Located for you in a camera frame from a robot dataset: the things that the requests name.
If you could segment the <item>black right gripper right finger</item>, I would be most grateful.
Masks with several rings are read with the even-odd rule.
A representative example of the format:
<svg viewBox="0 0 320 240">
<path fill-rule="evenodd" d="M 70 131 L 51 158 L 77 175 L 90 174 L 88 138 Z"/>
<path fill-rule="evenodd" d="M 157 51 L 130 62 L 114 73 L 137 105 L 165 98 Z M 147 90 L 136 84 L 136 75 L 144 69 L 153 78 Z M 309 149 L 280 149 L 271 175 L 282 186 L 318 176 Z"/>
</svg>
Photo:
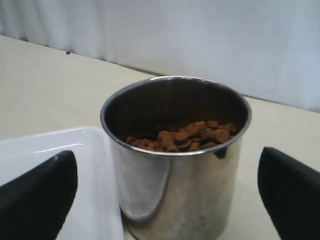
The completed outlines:
<svg viewBox="0 0 320 240">
<path fill-rule="evenodd" d="M 320 238 L 318 171 L 273 147 L 264 147 L 258 164 L 257 186 L 282 240 Z"/>
</svg>

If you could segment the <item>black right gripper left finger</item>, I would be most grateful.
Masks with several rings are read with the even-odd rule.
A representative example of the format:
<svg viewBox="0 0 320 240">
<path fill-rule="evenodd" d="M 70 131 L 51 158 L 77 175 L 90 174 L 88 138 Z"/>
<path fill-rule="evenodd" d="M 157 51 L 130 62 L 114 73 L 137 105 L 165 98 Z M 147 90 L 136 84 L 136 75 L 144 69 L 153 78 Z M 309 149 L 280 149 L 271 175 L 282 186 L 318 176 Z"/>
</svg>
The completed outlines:
<svg viewBox="0 0 320 240">
<path fill-rule="evenodd" d="M 55 240 L 73 205 L 78 167 L 64 150 L 0 187 L 2 240 Z"/>
</svg>

